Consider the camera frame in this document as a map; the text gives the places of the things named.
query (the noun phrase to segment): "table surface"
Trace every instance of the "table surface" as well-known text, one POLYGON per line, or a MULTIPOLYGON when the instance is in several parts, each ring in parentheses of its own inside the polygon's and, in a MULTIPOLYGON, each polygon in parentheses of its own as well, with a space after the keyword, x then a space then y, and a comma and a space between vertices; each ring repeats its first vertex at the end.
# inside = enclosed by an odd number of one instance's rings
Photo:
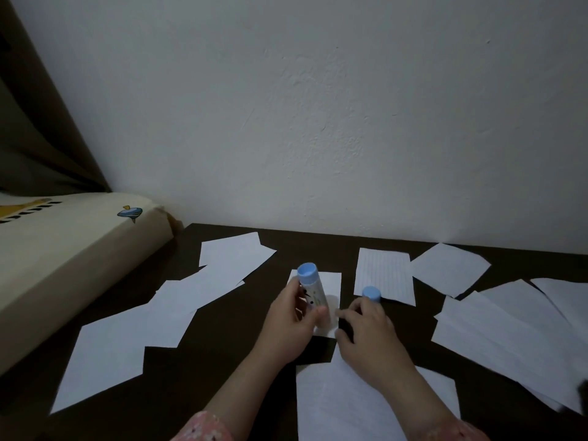
MULTIPOLYGON (((99 297, 69 324, 0 378, 0 439, 157 440, 175 435, 229 377, 253 347, 270 303, 290 270, 313 261, 341 272, 341 306, 353 300, 360 247, 403 251, 414 259, 433 243, 192 224, 99 297), (259 231, 277 252, 242 286, 198 310, 177 349, 146 348, 143 375, 48 416, 82 325, 147 303, 167 279, 198 271, 202 241, 259 231)), ((492 266, 472 290, 517 279, 552 277, 588 281, 588 256, 460 246, 492 266)), ((588 418, 557 413, 522 386, 431 342, 444 296, 415 279, 417 306, 383 300, 414 362, 454 378, 462 418, 493 440, 585 440, 588 418)), ((334 339, 313 337, 295 362, 328 362, 334 339)), ((296 440, 295 365, 287 365, 270 388, 251 439, 296 440)))

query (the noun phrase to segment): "textured wall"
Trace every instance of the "textured wall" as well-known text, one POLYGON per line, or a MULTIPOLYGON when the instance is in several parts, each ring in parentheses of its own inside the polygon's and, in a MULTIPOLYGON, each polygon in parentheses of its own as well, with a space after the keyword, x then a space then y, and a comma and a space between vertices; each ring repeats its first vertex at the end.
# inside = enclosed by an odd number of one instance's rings
POLYGON ((185 222, 588 253, 588 0, 12 0, 185 222))

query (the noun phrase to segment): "right hand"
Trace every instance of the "right hand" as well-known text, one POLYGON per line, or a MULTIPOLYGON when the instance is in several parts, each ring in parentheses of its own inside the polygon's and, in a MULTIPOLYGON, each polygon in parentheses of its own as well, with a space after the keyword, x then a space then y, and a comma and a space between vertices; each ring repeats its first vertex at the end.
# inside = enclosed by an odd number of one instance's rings
POLYGON ((391 380, 416 371, 381 304, 359 297, 349 309, 338 309, 336 314, 353 328, 353 342, 342 329, 335 332, 341 356, 376 390, 382 391, 391 380))

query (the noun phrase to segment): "mattress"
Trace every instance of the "mattress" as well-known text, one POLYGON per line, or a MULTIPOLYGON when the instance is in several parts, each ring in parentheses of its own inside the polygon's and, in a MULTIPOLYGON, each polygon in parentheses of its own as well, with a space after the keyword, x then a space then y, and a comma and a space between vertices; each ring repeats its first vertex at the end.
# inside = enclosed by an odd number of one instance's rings
POLYGON ((142 196, 0 194, 0 375, 171 238, 142 196))

